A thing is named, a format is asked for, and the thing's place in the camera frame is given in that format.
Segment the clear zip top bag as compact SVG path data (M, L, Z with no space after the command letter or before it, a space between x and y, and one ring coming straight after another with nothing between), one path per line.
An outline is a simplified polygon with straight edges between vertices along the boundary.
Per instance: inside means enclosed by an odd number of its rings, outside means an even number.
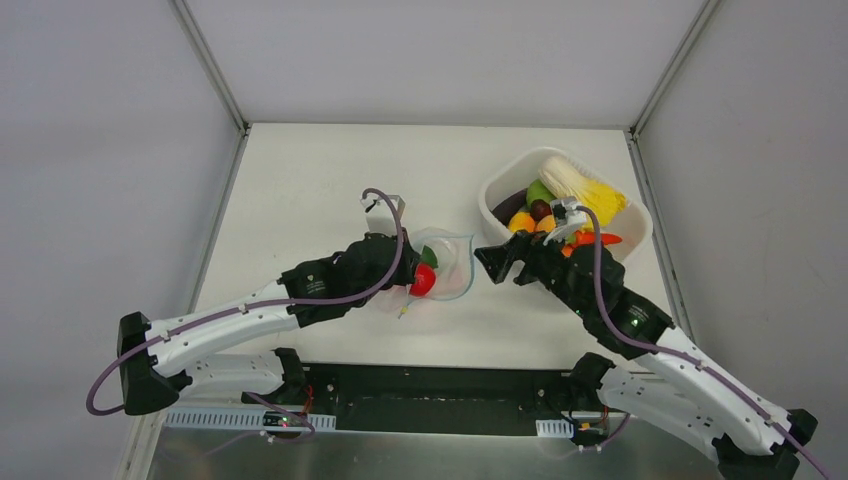
M467 294L475 281L473 240L473 234L460 234L436 227L413 232L410 235L412 248L420 254L422 247L428 245L438 257L436 284L423 298L411 296L408 293L409 286L393 287L376 295L373 300L375 308L385 313L396 313L400 318L415 303L453 301Z

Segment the dark green avocado toy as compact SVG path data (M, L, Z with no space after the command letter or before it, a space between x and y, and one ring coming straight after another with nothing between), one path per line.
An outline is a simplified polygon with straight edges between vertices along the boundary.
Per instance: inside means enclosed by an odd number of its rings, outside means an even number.
M438 257L435 251L428 245L424 245L421 249L420 262L429 266L431 269L439 268Z

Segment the red apple toy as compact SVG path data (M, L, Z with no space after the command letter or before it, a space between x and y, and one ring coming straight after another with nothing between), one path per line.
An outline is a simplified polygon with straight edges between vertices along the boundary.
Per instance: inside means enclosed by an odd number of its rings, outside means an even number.
M426 297L436 284L435 269L426 263L420 263L415 271L414 282L409 286L408 293L413 297Z

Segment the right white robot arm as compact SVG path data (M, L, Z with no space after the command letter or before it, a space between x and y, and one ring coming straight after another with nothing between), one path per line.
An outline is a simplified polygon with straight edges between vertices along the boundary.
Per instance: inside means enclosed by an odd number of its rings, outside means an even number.
M515 284L539 283L600 345L661 380L650 385L586 353L567 384L576 407L601 403L645 420L715 462L725 479L791 479L800 461L812 458L806 445L817 419L768 401L730 375L661 308L625 286L624 266L605 247L580 246L565 256L542 235L519 232L474 255L495 284L522 263Z

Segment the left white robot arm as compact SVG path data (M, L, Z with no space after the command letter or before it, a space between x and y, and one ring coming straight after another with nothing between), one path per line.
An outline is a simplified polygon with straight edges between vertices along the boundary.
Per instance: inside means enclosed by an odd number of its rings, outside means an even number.
M238 392L245 402L254 395L269 403L298 402L307 379L294 349L232 354L230 348L341 318L381 290L413 284L420 262L406 237L369 233L224 307L164 320L140 312L124 316L118 340L124 412L150 414L209 393Z

